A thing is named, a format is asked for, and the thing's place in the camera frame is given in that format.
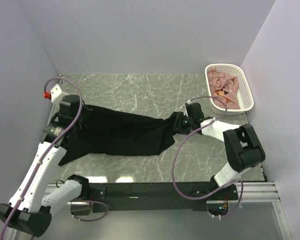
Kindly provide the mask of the black t shirt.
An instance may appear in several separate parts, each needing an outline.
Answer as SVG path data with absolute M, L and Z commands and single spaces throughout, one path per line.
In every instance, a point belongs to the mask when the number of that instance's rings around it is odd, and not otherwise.
M 88 154 L 109 156 L 157 156 L 171 147 L 177 121 L 183 113 L 153 118 L 90 105 L 91 115 L 70 144 L 59 166 Z

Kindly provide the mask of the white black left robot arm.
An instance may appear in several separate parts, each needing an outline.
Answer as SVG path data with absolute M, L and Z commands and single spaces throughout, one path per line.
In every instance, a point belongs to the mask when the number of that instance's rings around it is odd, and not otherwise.
M 8 203 L 0 203 L 0 220 L 6 226 L 40 237 L 48 229 L 53 215 L 63 206 L 74 199 L 84 201 L 89 197 L 89 180 L 75 174 L 49 195 L 45 195 L 45 191 L 50 177 L 91 112 L 79 95 L 62 98 L 59 111 L 43 130 L 24 180 Z

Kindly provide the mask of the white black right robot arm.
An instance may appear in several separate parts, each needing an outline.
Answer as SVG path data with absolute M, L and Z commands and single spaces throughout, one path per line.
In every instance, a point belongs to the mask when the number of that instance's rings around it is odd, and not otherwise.
M 205 117 L 198 102 L 189 101 L 185 107 L 177 126 L 187 137 L 200 134 L 224 143 L 227 163 L 211 177 L 209 187 L 211 197 L 220 200 L 227 194 L 225 185 L 262 163 L 266 159 L 265 151 L 252 125 L 230 124 L 216 117 Z

